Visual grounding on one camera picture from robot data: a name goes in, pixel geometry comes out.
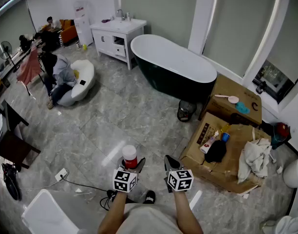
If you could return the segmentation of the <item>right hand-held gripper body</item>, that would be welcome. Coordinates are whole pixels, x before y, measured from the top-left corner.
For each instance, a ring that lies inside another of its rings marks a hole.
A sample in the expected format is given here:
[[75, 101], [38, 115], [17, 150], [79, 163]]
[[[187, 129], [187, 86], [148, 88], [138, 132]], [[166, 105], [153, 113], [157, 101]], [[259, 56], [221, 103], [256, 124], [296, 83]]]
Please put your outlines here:
[[167, 172], [166, 184], [169, 193], [190, 190], [194, 181], [193, 173], [188, 170], [177, 170]]

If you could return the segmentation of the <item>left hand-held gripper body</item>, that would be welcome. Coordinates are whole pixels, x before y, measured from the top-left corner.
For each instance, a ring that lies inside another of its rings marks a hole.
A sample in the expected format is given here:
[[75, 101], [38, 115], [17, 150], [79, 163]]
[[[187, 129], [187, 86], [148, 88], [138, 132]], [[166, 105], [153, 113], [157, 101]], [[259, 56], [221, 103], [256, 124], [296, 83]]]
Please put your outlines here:
[[113, 189], [120, 192], [129, 193], [137, 184], [139, 172], [126, 170], [118, 166], [112, 176]]

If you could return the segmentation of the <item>red bottle with white cap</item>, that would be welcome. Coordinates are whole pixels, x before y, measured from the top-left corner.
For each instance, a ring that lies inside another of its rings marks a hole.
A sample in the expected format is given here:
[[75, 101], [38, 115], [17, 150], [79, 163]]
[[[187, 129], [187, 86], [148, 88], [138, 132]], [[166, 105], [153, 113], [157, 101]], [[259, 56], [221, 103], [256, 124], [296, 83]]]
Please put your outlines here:
[[137, 150], [133, 145], [124, 146], [122, 155], [127, 169], [134, 169], [137, 166]]

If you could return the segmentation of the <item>white oval bathtub dark outside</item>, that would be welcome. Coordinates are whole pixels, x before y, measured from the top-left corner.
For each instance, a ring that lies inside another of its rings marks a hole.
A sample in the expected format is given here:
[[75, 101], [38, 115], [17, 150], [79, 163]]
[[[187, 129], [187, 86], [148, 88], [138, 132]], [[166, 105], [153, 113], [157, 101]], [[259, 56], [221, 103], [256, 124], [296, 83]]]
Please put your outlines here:
[[139, 69], [155, 90], [191, 103], [207, 100], [217, 71], [205, 58], [151, 34], [135, 37], [130, 47]]

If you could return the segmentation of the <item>person's left forearm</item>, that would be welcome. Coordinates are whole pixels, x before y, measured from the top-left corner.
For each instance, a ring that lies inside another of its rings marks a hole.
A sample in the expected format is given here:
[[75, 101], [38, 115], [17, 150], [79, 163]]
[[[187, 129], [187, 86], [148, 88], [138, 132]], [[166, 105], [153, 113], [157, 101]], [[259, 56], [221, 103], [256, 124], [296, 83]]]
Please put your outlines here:
[[124, 221], [127, 193], [118, 192], [114, 202], [99, 225], [98, 234], [116, 234]]

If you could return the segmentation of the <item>person's right forearm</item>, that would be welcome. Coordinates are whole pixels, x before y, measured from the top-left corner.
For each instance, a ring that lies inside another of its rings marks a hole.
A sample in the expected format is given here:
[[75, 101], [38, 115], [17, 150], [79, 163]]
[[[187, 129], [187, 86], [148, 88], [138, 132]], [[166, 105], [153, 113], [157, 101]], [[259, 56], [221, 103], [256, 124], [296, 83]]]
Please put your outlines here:
[[190, 209], [185, 192], [174, 192], [178, 228], [183, 234], [204, 234]]

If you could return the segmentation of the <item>cardboard box red print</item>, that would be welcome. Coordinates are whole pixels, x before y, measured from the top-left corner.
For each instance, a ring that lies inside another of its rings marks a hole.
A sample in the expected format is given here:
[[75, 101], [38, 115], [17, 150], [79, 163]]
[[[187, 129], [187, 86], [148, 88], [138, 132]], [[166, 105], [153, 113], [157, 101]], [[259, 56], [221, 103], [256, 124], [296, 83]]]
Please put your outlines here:
[[248, 178], [238, 183], [239, 158], [248, 141], [271, 137], [251, 125], [234, 124], [227, 131], [230, 134], [226, 143], [226, 154], [221, 162], [208, 163], [200, 147], [212, 137], [216, 131], [219, 132], [217, 139], [222, 138], [221, 129], [227, 122], [210, 114], [205, 113], [197, 130], [192, 135], [188, 145], [182, 152], [180, 160], [192, 171], [193, 175], [211, 182], [229, 192], [243, 194], [264, 184], [264, 179], [250, 173]]

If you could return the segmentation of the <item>black cloth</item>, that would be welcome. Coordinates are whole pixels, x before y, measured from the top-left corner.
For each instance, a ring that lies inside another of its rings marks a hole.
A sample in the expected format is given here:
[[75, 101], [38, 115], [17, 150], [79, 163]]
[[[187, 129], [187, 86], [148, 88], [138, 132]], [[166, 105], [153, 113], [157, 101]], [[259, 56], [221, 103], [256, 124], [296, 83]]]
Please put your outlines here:
[[208, 163], [221, 162], [226, 154], [226, 143], [222, 140], [216, 140], [208, 152], [205, 154], [205, 160]]

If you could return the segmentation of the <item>person's beige shirt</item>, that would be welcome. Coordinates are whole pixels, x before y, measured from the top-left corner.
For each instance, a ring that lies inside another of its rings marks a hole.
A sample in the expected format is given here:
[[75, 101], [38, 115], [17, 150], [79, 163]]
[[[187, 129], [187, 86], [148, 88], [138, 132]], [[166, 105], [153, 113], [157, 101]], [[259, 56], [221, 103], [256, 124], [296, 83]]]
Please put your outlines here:
[[183, 234], [176, 211], [159, 204], [129, 203], [125, 205], [124, 221], [116, 234]]

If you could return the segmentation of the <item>black mesh waste bin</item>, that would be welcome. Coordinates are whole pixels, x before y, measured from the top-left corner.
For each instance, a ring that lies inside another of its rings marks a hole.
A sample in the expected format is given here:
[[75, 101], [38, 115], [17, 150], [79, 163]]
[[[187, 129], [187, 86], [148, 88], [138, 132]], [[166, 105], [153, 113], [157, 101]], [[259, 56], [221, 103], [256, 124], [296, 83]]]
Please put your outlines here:
[[196, 112], [197, 105], [184, 100], [180, 100], [177, 112], [177, 118], [181, 122], [188, 122], [192, 115]]

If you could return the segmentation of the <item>white power strip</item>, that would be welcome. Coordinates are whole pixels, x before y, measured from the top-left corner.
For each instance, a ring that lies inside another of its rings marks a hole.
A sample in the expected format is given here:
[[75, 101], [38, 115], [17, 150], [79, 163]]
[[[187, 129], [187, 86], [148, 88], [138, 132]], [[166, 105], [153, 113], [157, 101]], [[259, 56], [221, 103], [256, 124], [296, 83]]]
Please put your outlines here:
[[56, 175], [55, 179], [57, 182], [62, 181], [64, 178], [66, 178], [69, 174], [69, 171], [65, 168], [62, 168]]

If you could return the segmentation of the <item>white plastic chair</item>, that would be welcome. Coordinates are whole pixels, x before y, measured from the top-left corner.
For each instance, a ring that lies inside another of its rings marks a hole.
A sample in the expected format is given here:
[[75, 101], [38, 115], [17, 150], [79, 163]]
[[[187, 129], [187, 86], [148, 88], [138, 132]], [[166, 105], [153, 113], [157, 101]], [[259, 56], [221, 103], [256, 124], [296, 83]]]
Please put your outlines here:
[[46, 189], [36, 195], [21, 220], [31, 234], [77, 234], [79, 231]]

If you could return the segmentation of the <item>pink chair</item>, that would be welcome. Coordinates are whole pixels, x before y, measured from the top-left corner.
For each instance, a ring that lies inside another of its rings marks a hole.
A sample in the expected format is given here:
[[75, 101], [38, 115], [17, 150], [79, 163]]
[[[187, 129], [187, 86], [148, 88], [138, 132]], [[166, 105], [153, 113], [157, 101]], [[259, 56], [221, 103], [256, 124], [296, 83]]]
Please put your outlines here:
[[20, 65], [20, 73], [17, 75], [17, 81], [21, 82], [28, 92], [28, 96], [31, 93], [28, 90], [27, 85], [34, 79], [36, 76], [39, 76], [42, 83], [44, 84], [44, 80], [41, 77], [40, 73], [44, 72], [42, 66], [38, 60], [38, 51], [35, 44], [32, 44], [30, 49], [30, 53], [27, 55], [27, 58]]

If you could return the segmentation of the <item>orange sofa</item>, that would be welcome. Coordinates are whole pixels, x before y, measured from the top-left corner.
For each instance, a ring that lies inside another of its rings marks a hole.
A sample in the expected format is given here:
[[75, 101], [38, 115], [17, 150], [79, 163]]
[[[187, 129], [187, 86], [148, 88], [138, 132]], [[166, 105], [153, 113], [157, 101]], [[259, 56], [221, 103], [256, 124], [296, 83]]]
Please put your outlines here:
[[70, 43], [71, 41], [78, 38], [78, 34], [75, 27], [75, 22], [73, 19], [60, 19], [61, 23], [61, 32], [60, 36], [62, 39], [63, 45]]

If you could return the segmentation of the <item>clear water jug red label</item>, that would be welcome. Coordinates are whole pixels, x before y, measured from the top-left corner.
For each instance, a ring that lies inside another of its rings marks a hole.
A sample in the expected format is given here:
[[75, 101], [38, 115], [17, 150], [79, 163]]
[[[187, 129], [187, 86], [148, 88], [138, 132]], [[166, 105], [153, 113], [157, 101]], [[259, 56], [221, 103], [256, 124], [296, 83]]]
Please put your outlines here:
[[77, 0], [73, 3], [75, 18], [88, 16], [88, 1]]

